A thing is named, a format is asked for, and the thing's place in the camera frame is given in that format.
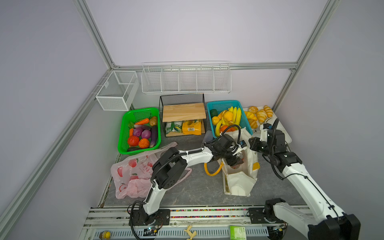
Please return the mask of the pink plastic grocery bag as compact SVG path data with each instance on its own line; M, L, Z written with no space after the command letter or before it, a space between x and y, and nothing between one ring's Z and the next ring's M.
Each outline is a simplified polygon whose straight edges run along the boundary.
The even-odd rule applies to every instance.
M157 160L171 147L172 142L162 148L128 156L123 161L112 165L111 175L116 187L116 198L146 198L151 187L152 167Z

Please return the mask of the orange pumpkin toy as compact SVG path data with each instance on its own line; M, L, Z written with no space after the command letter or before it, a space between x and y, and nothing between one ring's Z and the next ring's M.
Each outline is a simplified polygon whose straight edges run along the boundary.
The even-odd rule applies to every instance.
M147 149L150 147L149 139L143 138L139 141L138 146L140 149Z

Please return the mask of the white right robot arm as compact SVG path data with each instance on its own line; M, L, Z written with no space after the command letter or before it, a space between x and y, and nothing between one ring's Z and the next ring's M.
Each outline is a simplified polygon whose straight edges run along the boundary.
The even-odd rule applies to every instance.
M283 221L309 240L357 240L361 222L347 214L321 189L310 176L302 160L287 150L284 133L264 129L259 138L249 139L250 149L261 153L270 163L275 175L288 180L312 212L308 217L281 198L265 202L261 214L268 223Z

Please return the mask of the cream canvas tote bag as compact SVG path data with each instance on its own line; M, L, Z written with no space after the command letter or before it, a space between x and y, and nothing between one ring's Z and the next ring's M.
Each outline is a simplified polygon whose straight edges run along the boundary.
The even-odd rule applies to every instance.
M247 144L245 150L240 150L242 164L231 167L224 159L219 159L219 168L211 173L207 164L204 164L205 172L208 176L214 177L218 174L223 176L223 191L226 195L250 197L251 191L257 182L257 175L260 169L257 153L251 151L249 139L252 136L247 130L241 130L241 140Z

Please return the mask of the red tomato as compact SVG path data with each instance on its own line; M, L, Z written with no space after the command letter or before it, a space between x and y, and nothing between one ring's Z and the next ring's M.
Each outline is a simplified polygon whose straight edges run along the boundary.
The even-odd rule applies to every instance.
M127 140L127 143L130 147L136 147L139 145L140 138L137 136L130 136Z

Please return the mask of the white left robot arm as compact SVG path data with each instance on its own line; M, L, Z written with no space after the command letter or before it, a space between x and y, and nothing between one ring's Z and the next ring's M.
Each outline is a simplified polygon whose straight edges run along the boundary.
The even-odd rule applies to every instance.
M131 206L130 225L132 227L168 225L171 211L161 209L160 203L167 190L178 182L186 168L219 159L224 159L231 167L239 166L243 163L240 152L246 149L246 141L240 138L233 139L227 134L203 142L198 149L188 151L179 151L175 147L168 149L153 165L151 188L145 201L136 201Z

